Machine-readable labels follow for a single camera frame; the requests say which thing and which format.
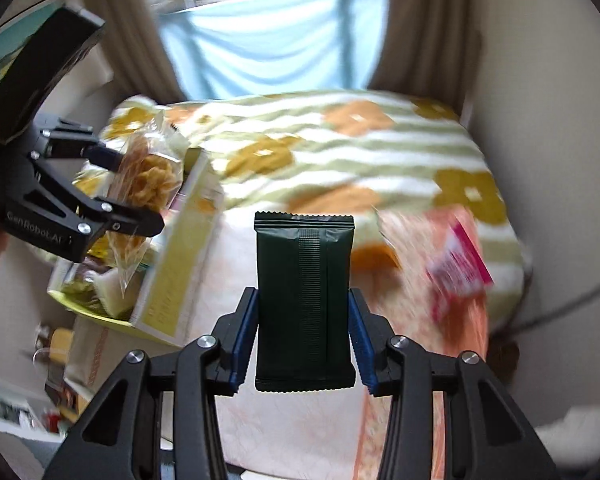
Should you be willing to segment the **white snack packet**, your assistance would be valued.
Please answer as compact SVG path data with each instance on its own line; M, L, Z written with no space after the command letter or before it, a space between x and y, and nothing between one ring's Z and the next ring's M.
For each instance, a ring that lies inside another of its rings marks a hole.
M137 302L143 274L135 273L129 284L122 284L118 269L110 269L104 274L96 274L93 278L95 294L102 308L110 318L128 318Z

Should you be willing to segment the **clear waffle snack packet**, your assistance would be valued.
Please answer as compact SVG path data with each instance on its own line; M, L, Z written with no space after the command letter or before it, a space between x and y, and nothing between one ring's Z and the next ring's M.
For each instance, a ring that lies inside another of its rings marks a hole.
M184 180L188 141L164 116L163 110L133 106L111 119L100 135L108 148L122 154L112 174L89 162L73 184L88 196L104 196L132 208L164 214ZM149 235L109 232L90 254L102 257L118 271L120 289L126 292L148 251Z

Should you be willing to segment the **dark green snack bar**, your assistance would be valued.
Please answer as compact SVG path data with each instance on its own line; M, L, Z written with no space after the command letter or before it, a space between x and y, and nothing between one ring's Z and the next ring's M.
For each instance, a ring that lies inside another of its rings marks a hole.
M293 393L347 389L351 216L259 211L256 388Z

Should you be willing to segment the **green cardboard box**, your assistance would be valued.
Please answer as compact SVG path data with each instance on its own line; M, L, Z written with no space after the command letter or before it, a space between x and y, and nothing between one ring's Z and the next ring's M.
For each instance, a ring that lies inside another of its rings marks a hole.
M151 242L150 263L143 267L143 283L128 318L110 318L79 303L73 292L61 289L76 265L58 260L47 293L69 311L118 332L183 347L204 262L223 210L223 190L209 154L189 148L187 171L174 209L163 231Z

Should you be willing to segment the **left brown curtain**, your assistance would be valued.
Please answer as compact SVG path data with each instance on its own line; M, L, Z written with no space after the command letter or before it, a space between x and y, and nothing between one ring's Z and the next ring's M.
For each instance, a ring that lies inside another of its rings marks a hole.
M84 3L106 22L102 50L126 94L141 94L161 104L185 99L146 0Z

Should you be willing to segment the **brown curtain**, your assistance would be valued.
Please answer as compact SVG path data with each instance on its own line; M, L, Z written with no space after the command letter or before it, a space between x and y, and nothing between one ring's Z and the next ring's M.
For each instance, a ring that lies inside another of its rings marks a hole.
M384 44L368 86L463 110L477 71L479 0L389 0Z
M185 99L146 0L84 3L106 22L102 50L126 94L141 94L161 104Z

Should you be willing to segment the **pink clear snack packet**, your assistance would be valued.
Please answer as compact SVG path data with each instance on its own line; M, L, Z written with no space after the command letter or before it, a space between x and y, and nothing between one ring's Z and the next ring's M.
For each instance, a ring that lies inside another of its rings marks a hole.
M493 278L475 241L475 222L462 206L423 214L383 211L381 232L398 256L400 277L416 294L416 304L439 324L486 296Z

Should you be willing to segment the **floral striped quilt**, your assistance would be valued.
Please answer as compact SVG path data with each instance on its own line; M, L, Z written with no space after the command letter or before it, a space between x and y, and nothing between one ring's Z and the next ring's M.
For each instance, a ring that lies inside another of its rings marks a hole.
M524 293L524 256L486 158L457 116L422 98L313 91L166 106L210 157L225 206L302 214L462 206L491 276L486 310L503 324Z

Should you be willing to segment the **blue sheer curtain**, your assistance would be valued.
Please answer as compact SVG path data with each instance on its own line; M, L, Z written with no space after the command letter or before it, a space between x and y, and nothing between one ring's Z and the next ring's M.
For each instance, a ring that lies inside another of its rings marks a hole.
M363 89L388 0L234 0L162 14L159 32L193 101Z

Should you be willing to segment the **right brown curtain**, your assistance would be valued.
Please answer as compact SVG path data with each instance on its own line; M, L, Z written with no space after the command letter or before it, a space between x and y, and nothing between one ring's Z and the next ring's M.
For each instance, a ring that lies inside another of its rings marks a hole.
M384 44L368 86L463 110L477 71L479 0L389 0Z

